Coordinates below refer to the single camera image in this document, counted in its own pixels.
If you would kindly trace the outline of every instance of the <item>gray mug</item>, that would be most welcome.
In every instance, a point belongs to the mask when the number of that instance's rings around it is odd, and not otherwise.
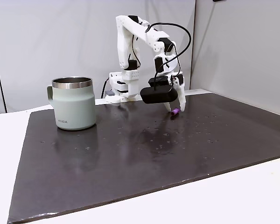
[[[91,78],[57,78],[52,80],[47,91],[59,128],[81,130],[95,124],[95,98]]]

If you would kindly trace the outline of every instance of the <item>white table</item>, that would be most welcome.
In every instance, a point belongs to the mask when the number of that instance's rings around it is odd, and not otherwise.
[[[187,95],[203,93],[208,91],[187,91]],[[97,105],[104,103],[96,100]],[[52,107],[0,114],[0,224],[7,222],[29,115],[46,109]],[[185,220],[280,224],[280,159],[35,224],[177,224]]]

